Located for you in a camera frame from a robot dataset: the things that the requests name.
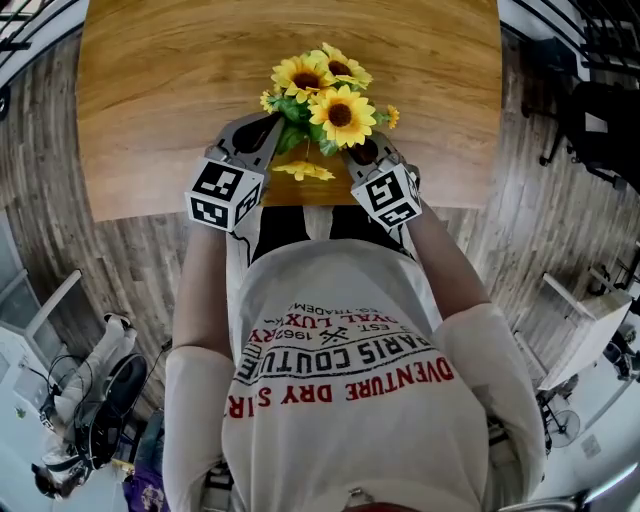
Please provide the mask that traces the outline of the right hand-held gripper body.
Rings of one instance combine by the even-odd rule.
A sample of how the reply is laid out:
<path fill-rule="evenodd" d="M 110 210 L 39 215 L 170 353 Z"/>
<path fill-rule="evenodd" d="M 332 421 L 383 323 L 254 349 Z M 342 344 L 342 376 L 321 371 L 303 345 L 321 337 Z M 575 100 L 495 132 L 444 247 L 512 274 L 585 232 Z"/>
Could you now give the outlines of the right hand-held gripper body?
<path fill-rule="evenodd" d="M 378 163 L 349 165 L 351 194 L 385 229 L 400 227 L 422 213 L 417 168 L 397 156 Z"/>

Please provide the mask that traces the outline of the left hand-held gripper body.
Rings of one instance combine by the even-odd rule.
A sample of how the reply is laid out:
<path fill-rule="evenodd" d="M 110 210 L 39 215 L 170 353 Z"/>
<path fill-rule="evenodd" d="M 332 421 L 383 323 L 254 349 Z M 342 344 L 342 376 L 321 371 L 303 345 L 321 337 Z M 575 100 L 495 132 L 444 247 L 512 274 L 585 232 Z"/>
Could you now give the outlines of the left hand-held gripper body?
<path fill-rule="evenodd" d="M 270 143 L 242 152 L 231 141 L 219 141 L 198 161 L 185 192 L 189 219 L 232 232 L 262 199 L 270 163 Z"/>

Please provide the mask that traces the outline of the sunflower bouquet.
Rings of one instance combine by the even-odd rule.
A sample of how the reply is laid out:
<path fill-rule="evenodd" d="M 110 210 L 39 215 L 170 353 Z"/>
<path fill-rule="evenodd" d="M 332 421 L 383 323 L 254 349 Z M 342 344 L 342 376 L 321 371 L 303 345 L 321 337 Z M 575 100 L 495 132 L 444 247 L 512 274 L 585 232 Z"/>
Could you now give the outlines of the sunflower bouquet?
<path fill-rule="evenodd" d="M 261 93 L 260 104 L 265 112 L 285 120 L 276 144 L 278 155 L 304 143 L 330 157 L 367 142 L 376 126 L 394 129 L 400 118 L 392 105 L 377 109 L 364 95 L 373 76 L 326 42 L 281 60 L 272 68 L 271 81 L 273 89 Z"/>

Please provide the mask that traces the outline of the person's left forearm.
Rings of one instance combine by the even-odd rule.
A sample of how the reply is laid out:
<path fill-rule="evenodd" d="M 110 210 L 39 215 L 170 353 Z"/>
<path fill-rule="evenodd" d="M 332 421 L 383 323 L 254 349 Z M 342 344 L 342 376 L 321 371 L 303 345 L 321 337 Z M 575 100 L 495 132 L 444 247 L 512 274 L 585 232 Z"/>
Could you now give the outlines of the person's left forearm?
<path fill-rule="evenodd" d="M 173 347 L 232 357 L 226 286 L 226 233 L 192 225 L 173 318 Z"/>

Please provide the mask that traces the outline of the person's right forearm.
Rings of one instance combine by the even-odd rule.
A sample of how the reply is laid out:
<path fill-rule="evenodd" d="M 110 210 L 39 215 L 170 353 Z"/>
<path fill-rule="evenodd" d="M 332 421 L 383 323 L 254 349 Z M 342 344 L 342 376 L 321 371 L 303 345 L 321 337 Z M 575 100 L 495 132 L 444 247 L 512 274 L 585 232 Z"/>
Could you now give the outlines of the person's right forearm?
<path fill-rule="evenodd" d="M 484 315 L 474 310 L 483 312 L 490 303 L 484 285 L 434 211 L 424 201 L 421 205 L 422 213 L 407 227 L 441 318 L 456 318 L 460 328 L 478 330 Z"/>

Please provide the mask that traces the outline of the person's black trousers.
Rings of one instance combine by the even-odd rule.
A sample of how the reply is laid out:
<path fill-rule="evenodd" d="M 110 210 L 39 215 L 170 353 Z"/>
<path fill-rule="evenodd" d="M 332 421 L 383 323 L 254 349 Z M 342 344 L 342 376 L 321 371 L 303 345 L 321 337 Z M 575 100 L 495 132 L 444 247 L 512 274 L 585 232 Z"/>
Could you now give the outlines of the person's black trousers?
<path fill-rule="evenodd" d="M 331 240 L 365 241 L 407 255 L 404 246 L 356 205 L 332 209 Z M 286 245 L 310 241 L 302 206 L 265 207 L 261 212 L 259 238 L 251 262 Z"/>

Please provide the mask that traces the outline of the black office chair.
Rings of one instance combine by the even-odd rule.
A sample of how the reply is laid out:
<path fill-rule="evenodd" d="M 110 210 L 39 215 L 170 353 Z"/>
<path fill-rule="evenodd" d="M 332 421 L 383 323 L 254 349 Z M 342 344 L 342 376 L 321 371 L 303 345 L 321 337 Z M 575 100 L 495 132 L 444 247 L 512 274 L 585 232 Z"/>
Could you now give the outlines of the black office chair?
<path fill-rule="evenodd" d="M 567 142 L 572 160 L 590 174 L 640 195 L 640 89 L 580 79 L 575 54 L 557 38 L 522 42 L 520 49 L 555 104 L 552 111 L 521 104 L 524 117 L 539 115 L 557 125 L 551 150 L 539 164 L 549 165 Z"/>

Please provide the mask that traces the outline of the black swivel chair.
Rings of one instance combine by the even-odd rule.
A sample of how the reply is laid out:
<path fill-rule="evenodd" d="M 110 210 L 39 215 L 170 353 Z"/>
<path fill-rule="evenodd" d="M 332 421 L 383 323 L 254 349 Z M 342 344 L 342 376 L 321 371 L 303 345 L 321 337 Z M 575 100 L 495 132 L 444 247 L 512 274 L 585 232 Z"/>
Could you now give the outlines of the black swivel chair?
<path fill-rule="evenodd" d="M 126 356 L 109 373 L 101 397 L 77 410 L 76 450 L 90 469 L 111 461 L 146 378 L 146 359 L 139 353 Z"/>

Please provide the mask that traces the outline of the person's white printed t-shirt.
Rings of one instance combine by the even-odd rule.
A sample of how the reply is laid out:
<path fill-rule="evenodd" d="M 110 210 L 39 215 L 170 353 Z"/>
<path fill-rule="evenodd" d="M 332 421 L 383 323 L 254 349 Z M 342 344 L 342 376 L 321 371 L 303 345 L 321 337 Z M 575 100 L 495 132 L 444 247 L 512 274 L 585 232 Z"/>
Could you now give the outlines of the person's white printed t-shirt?
<path fill-rule="evenodd" d="M 200 512 L 215 471 L 245 512 L 318 512 L 352 489 L 426 512 L 483 512 L 540 484 L 544 430 L 504 316 L 431 327 L 421 268 L 357 240 L 306 241 L 247 273 L 236 360 L 166 363 L 163 479 Z"/>

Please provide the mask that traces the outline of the black metal railing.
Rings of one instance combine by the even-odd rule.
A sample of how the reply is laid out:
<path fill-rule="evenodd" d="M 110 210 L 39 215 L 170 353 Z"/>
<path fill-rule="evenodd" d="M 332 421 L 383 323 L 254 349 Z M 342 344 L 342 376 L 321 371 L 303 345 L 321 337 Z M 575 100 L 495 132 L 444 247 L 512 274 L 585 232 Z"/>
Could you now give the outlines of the black metal railing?
<path fill-rule="evenodd" d="M 84 25 L 89 0 L 0 0 L 0 122 L 10 84 L 32 61 Z"/>
<path fill-rule="evenodd" d="M 640 0 L 497 0 L 501 25 L 523 39 L 556 37 L 582 61 L 640 69 Z"/>

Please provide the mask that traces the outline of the white desk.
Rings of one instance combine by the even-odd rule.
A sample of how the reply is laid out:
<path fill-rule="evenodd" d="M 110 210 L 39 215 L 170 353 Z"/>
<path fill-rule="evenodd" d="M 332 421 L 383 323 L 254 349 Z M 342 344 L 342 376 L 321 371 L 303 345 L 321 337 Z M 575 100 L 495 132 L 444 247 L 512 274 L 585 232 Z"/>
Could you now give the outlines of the white desk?
<path fill-rule="evenodd" d="M 633 298 L 626 290 L 615 287 L 593 267 L 589 274 L 604 287 L 604 293 L 584 300 L 577 299 L 551 274 L 543 275 L 546 285 L 571 311 L 558 315 L 549 334 L 546 347 L 551 352 L 543 363 L 540 390 L 549 391 L 596 362 L 629 312 Z"/>

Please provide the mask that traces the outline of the white worktable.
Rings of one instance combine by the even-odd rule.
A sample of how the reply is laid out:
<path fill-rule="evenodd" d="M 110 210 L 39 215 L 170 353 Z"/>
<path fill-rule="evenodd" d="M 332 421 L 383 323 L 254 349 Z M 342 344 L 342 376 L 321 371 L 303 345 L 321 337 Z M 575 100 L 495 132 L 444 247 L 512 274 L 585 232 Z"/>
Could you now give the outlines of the white worktable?
<path fill-rule="evenodd" d="M 48 436 L 39 408 L 50 363 L 62 348 L 48 323 L 27 339 L 0 321 L 0 443 L 26 461 L 40 458 Z"/>

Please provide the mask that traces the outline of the floor fan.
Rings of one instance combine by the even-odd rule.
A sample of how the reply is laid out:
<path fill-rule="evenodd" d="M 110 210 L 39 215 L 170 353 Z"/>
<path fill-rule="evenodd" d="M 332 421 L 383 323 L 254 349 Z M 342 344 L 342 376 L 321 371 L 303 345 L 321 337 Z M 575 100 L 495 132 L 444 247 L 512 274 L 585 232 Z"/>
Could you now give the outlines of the floor fan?
<path fill-rule="evenodd" d="M 552 448 L 564 448 L 572 444 L 581 430 L 579 416 L 573 410 L 551 411 L 546 431 Z"/>

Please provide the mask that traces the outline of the white frame cabinet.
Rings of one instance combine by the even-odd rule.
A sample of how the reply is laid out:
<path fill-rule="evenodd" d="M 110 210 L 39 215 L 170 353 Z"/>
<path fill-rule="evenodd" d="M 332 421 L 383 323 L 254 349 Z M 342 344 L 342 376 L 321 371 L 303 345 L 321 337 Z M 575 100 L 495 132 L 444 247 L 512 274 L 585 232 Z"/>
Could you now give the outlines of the white frame cabinet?
<path fill-rule="evenodd" d="M 10 362 L 25 356 L 28 362 L 47 366 L 56 356 L 68 353 L 66 343 L 57 334 L 49 316 L 82 273 L 74 270 L 41 304 L 29 281 L 28 271 L 21 269 L 0 291 L 0 354 Z"/>

